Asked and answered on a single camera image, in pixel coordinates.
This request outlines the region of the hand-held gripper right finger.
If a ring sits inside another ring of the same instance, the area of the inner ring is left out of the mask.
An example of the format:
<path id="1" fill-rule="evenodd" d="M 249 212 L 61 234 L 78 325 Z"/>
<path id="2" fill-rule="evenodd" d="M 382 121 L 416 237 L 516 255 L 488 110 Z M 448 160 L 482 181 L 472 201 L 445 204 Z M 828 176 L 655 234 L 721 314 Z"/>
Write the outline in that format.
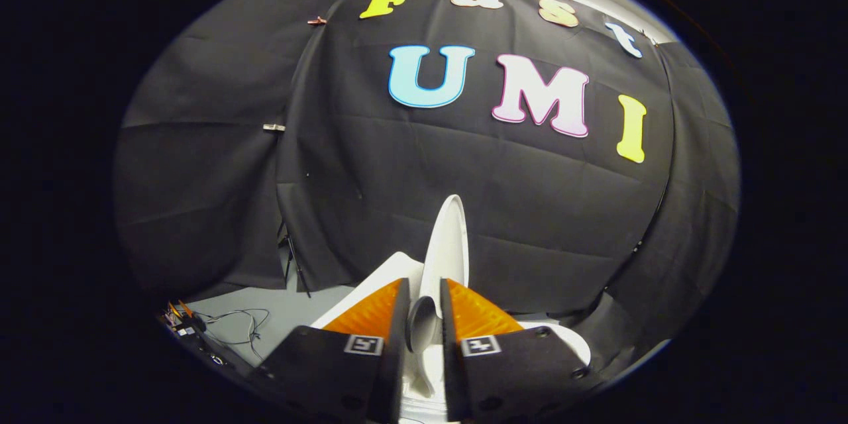
<path id="1" fill-rule="evenodd" d="M 525 327 L 452 279 L 440 300 L 449 421 L 542 423 L 593 393 L 592 367 L 552 325 Z"/>

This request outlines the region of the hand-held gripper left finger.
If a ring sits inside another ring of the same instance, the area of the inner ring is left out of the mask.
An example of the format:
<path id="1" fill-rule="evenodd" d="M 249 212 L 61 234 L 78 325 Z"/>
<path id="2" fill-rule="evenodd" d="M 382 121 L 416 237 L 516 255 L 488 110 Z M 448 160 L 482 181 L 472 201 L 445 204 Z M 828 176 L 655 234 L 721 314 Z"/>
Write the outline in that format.
<path id="1" fill-rule="evenodd" d="M 249 385 L 295 423 L 397 423 L 409 306 L 402 277 L 326 325 L 295 327 Z"/>

